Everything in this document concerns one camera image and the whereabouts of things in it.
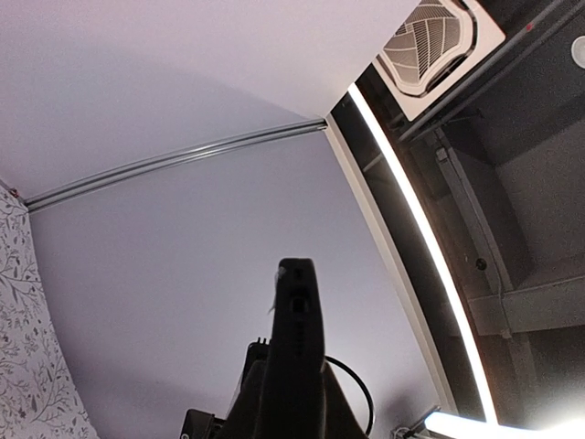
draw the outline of black cable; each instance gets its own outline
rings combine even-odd
[[[331,364],[335,364],[339,369],[345,371],[351,378],[353,378],[356,381],[357,385],[362,390],[362,392],[364,392],[364,396],[366,397],[367,401],[367,408],[369,409],[369,416],[367,418],[367,427],[365,433],[366,436],[369,436],[369,434],[372,432],[372,427],[374,426],[374,400],[372,400],[372,395],[367,389],[367,385],[365,384],[365,382],[362,381],[361,378],[359,378],[359,375],[357,375],[345,363],[339,361],[338,359],[334,359],[333,357],[329,357],[328,355],[325,355],[325,359],[329,361]]]

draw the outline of curved light strip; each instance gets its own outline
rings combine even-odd
[[[435,412],[431,413],[424,421],[425,427],[431,432],[452,439],[544,439],[543,432],[521,430],[519,428],[505,427],[481,423],[471,419],[460,418],[452,414]]]
[[[455,288],[455,283],[453,282],[451,273],[449,272],[447,262],[445,261],[445,258],[441,252],[441,247],[439,247],[437,238],[432,232],[431,224],[429,223],[429,220],[427,219],[427,216],[425,215],[424,210],[420,205],[419,199],[417,198],[414,189],[412,188],[412,185],[410,184],[409,179],[407,178],[406,173],[404,172],[404,169],[402,168],[402,165],[400,164],[400,161],[394,152],[394,149],[390,145],[390,142],[384,134],[384,131],[382,131],[382,127],[378,123],[376,116],[374,116],[374,113],[372,113],[369,105],[367,105],[364,96],[362,96],[362,93],[355,84],[352,84],[349,87],[348,93],[356,103],[357,109],[364,118],[364,121],[366,121],[367,127],[372,132],[376,143],[378,144],[382,154],[390,166],[390,170],[392,171],[394,178],[396,178],[396,181],[400,186],[400,190],[402,190],[404,197],[409,203],[412,215],[414,216],[414,219],[419,226],[420,233],[422,234],[422,237],[425,240],[427,247],[429,248],[429,252],[431,253],[431,257],[437,267],[437,272],[439,272],[439,276],[441,277],[445,292],[447,293],[447,297],[451,303],[451,307],[455,315],[455,320],[457,321],[457,325],[461,331],[463,344],[465,345],[467,357],[471,363],[475,384],[477,385],[479,397],[484,408],[485,420],[487,423],[497,423],[494,402],[492,401],[492,394],[490,393],[490,389],[487,385],[484,366],[480,360],[479,352],[477,350],[477,346],[475,345],[475,340],[473,339],[469,321],[467,320],[467,316],[463,310],[461,299]]]

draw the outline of exposed ceiling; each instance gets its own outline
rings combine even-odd
[[[536,263],[585,255],[585,121],[498,168]]]
[[[0,5],[0,177],[25,197],[325,116],[416,0]]]
[[[472,119],[473,128],[496,166],[522,155],[585,116],[585,70],[570,54],[571,44],[583,35],[584,29],[585,16],[576,15],[470,104],[482,114]]]

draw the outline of smoke detector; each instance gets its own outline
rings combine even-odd
[[[570,54],[573,56],[575,64],[585,69],[585,35],[575,38],[570,47]]]

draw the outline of ceiling panel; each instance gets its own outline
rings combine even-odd
[[[585,120],[497,168],[537,264],[585,254]]]
[[[322,133],[147,174],[34,213],[59,341],[102,438],[176,437],[224,416],[270,337],[283,257],[314,259],[326,353],[372,392],[372,438],[438,403],[378,248]],[[335,371],[362,425],[360,389]]]
[[[325,116],[416,0],[0,5],[0,177],[25,197]]]

